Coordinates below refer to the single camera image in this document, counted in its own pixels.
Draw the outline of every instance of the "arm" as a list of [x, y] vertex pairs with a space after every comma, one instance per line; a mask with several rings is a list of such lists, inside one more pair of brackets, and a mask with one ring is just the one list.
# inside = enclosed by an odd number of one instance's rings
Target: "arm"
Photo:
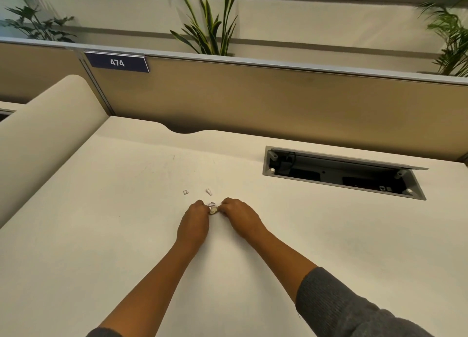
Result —
[[206, 239], [208, 212], [201, 200], [189, 207], [169, 252], [88, 337], [156, 335], [185, 269]]
[[325, 269], [279, 240], [242, 201], [226, 198], [218, 210], [263, 258], [318, 337], [430, 337], [416, 324], [357, 296]]

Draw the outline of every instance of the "desk number sign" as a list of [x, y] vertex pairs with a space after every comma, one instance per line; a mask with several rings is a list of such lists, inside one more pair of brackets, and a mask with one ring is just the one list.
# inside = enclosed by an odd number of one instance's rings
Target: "desk number sign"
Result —
[[85, 51], [92, 67], [149, 73], [145, 56]]

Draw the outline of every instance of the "hand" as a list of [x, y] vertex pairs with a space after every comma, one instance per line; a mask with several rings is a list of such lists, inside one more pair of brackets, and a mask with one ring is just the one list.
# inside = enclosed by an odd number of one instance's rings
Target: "hand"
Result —
[[234, 230], [247, 241], [267, 231], [254, 209], [239, 199], [224, 199], [218, 211], [227, 216]]
[[176, 243], [189, 247], [195, 250], [196, 253], [208, 235], [208, 229], [210, 228], [209, 212], [209, 207], [203, 204], [201, 200], [190, 205], [177, 229]]

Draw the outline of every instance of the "desk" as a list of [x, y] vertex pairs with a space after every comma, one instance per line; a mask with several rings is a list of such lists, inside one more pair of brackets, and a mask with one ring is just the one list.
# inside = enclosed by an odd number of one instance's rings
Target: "desk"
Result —
[[[416, 172], [427, 200], [263, 176], [266, 145], [427, 167]], [[459, 337], [468, 311], [467, 179], [462, 163], [179, 134], [113, 116], [0, 230], [0, 336], [84, 337], [165, 255], [189, 204], [230, 196], [357, 294], [436, 336]], [[158, 336], [313, 333], [218, 213]]]

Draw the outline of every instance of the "potted plant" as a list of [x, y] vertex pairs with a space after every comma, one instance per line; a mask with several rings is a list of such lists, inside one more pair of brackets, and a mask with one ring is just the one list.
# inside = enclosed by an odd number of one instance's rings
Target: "potted plant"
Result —
[[[200, 5], [203, 11], [203, 17], [205, 21], [204, 28], [198, 23], [193, 8], [189, 0], [184, 0], [185, 4], [189, 8], [190, 15], [187, 15], [190, 19], [190, 25], [184, 24], [185, 28], [182, 28], [182, 31], [193, 38], [196, 45], [194, 46], [187, 38], [181, 36], [175, 31], [171, 30], [171, 34], [184, 44], [189, 45], [193, 50], [198, 54], [207, 54], [207, 55], [220, 55], [220, 56], [230, 56], [228, 54], [229, 43], [234, 33], [236, 27], [236, 19], [231, 22], [231, 25], [227, 27], [229, 13], [234, 4], [235, 0], [224, 0], [224, 13], [223, 20], [219, 20], [219, 14], [216, 18], [213, 18], [210, 3], [208, 0], [199, 0]], [[221, 43], [218, 44], [218, 29], [221, 26]]]
[[23, 2], [25, 3], [25, 6], [23, 7], [6, 8], [11, 13], [18, 15], [19, 18], [16, 20], [5, 19], [0, 22], [2, 26], [18, 29], [24, 33], [28, 39], [74, 43], [74, 41], [69, 37], [75, 37], [76, 35], [60, 30], [65, 23], [72, 21], [74, 17], [65, 17], [62, 19], [54, 17], [41, 21], [38, 18], [38, 13], [41, 9], [37, 0], [23, 0]]
[[419, 6], [421, 15], [427, 14], [432, 21], [427, 28], [444, 39], [442, 54], [434, 60], [439, 66], [437, 74], [468, 77], [468, 29], [458, 15], [447, 7], [436, 3], [423, 3]]

